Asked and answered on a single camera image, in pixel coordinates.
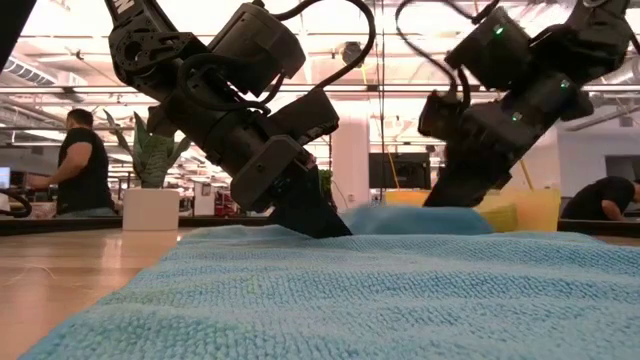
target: white planter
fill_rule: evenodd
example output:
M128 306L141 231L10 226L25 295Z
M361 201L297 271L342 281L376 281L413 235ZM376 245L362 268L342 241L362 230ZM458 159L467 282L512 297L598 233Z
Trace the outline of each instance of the white planter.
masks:
M124 193L122 230L178 229L180 194L166 189L128 189Z

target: microfiber cloth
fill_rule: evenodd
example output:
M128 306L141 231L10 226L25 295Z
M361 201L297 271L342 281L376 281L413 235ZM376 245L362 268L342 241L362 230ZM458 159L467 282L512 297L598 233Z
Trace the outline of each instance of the microfiber cloth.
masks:
M354 235L201 229L23 359L638 359L640 249L365 208Z

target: table surface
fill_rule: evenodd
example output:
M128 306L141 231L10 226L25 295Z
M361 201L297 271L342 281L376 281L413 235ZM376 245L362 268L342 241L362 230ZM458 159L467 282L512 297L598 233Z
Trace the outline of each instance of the table surface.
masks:
M63 320L127 284L188 231L0 238L0 359L15 359ZM603 239L640 246L640 239Z

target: man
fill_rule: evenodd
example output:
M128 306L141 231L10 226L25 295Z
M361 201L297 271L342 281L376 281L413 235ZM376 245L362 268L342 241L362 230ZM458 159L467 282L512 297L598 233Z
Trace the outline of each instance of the man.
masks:
M609 176L580 190L564 208L563 219L625 221L624 210L640 202L640 180Z
M82 109L67 114L67 136L51 177L31 177L29 185L46 189L58 185L57 218L116 215L107 182L109 159L102 139L92 130L93 115Z

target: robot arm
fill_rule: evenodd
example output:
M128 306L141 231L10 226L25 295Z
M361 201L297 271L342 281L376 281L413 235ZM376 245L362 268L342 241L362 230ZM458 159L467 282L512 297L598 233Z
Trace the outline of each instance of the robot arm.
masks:
M106 4L114 23L109 46L116 75L160 102L150 111L149 130L165 136L182 131L233 178L231 196L243 209L274 206L273 222L322 238L351 233L322 197L318 168L303 146L337 129L338 115L323 88L364 60L375 25L368 6L347 0L369 21L362 53L271 115L267 103L305 62L300 43L281 21L318 1L303 1L280 15L270 14L260 0L242 4L207 45L178 32L155 0ZM274 80L261 101L241 96L258 97Z
M400 5L396 19L410 2ZM454 80L448 94L427 98L420 116L420 133L445 140L448 157L425 206L472 207L502 188L510 169L558 119L593 113L581 87L619 68L629 41L638 47L624 18L629 0L578 0L564 24L534 38L497 5L466 15L479 25L445 58L458 70L464 99L457 98ZM469 105L463 67L504 97Z

